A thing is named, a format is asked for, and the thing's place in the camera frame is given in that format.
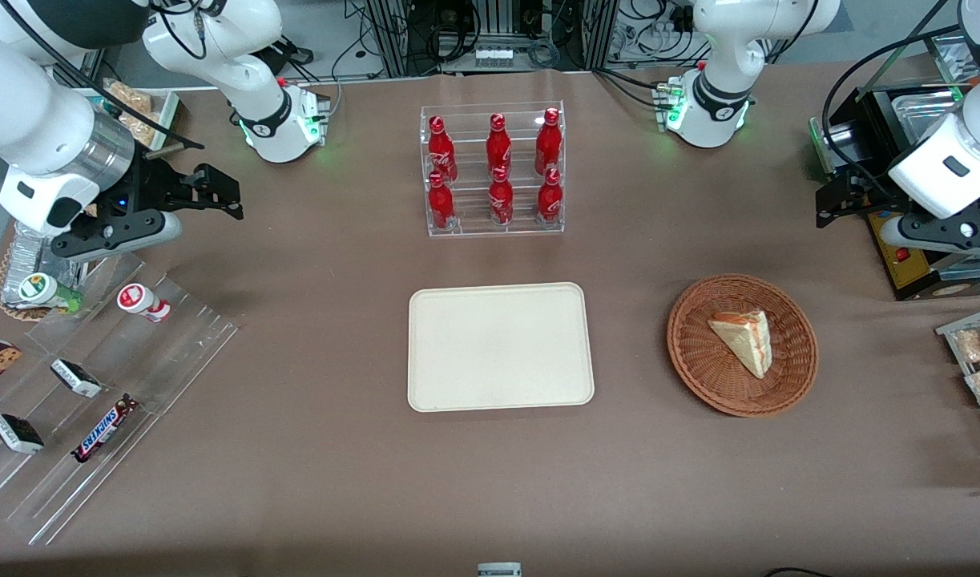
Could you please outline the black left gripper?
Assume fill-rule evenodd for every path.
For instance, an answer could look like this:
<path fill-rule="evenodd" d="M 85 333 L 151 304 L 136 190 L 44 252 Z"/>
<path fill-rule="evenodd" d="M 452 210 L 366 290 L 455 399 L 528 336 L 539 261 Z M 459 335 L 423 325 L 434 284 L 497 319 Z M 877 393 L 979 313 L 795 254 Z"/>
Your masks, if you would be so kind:
<path fill-rule="evenodd" d="M 863 171 L 847 171 L 816 190 L 816 227 L 830 226 L 845 216 L 871 212 L 910 213 L 913 201 L 888 176 L 873 178 Z"/>

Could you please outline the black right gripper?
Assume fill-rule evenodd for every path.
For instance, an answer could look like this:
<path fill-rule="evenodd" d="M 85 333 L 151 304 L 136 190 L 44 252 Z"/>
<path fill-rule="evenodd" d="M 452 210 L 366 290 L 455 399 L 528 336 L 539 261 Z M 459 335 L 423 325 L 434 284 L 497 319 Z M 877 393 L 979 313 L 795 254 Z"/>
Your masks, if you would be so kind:
<path fill-rule="evenodd" d="M 167 213 L 182 209 L 222 211 L 236 220 L 244 218 L 240 183 L 211 164 L 198 164 L 186 176 L 167 161 L 137 156 L 120 183 L 126 200 L 124 227 L 163 227 Z"/>

